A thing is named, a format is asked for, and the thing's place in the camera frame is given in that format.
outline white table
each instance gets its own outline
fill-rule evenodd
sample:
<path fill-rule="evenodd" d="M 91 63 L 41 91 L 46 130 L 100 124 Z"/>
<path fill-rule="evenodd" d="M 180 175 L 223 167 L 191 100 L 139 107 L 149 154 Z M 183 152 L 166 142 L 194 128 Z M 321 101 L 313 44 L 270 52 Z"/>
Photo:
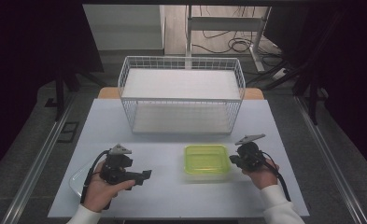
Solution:
<path fill-rule="evenodd" d="M 290 197 L 301 216 L 308 216 L 288 156 L 265 100 L 242 103 L 231 135 L 132 134 L 120 100 L 96 99 L 66 170 L 64 180 L 49 211 L 49 217 L 71 217 L 79 197 L 69 187 L 71 176 L 93 162 L 103 150 L 121 143 L 134 160 L 131 172 L 152 170 L 143 186 L 123 191 L 112 201 L 103 217 L 146 218 L 242 218 L 262 217 L 259 191 L 241 170 L 232 164 L 223 181 L 192 183 L 183 167 L 183 148 L 191 144 L 223 144 L 236 154 L 233 143 L 245 134 L 265 133 L 256 140 L 280 166 Z"/>

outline white wire rack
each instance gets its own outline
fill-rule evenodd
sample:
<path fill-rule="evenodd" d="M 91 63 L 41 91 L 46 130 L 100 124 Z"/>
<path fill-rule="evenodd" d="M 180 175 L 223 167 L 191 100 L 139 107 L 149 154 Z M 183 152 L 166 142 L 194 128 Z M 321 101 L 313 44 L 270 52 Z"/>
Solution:
<path fill-rule="evenodd" d="M 119 91 L 134 133 L 229 134 L 245 81 L 237 59 L 130 56 Z"/>

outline white wall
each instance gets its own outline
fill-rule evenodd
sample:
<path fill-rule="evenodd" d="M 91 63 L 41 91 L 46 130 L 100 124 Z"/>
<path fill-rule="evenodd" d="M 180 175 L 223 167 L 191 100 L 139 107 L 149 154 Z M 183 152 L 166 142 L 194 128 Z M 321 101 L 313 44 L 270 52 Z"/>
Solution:
<path fill-rule="evenodd" d="M 99 50 L 163 49 L 163 6 L 84 5 Z"/>

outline white sleeve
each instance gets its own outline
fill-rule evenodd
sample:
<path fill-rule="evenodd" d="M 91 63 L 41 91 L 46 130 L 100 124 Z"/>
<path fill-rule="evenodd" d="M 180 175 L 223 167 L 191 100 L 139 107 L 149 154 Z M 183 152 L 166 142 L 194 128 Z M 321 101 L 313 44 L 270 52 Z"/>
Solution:
<path fill-rule="evenodd" d="M 96 224 L 99 218 L 101 218 L 100 213 L 95 213 L 79 204 L 78 210 L 67 224 Z"/>
<path fill-rule="evenodd" d="M 261 198 L 265 205 L 264 218 L 267 224 L 304 223 L 293 203 L 286 200 L 280 186 L 272 185 L 262 189 Z"/>

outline person's arm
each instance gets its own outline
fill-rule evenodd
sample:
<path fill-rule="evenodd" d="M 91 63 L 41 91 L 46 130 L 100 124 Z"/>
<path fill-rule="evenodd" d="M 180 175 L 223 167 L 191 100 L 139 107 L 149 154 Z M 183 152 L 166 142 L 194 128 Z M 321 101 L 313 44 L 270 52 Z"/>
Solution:
<path fill-rule="evenodd" d="M 278 165 L 270 160 L 268 163 L 278 169 Z M 289 202 L 282 188 L 278 185 L 276 176 L 266 167 L 262 166 L 255 172 L 243 170 L 253 184 L 261 190 L 261 198 L 264 202 L 264 218 L 268 224 L 303 224 L 302 218 L 296 213 L 293 203 Z"/>
<path fill-rule="evenodd" d="M 121 190 L 134 185 L 134 180 L 128 180 L 118 185 L 109 185 L 99 176 L 104 161 L 100 162 L 92 175 L 91 183 L 87 189 L 84 204 L 78 206 L 75 215 L 67 224 L 96 224 L 101 218 L 102 210 L 117 196 Z"/>

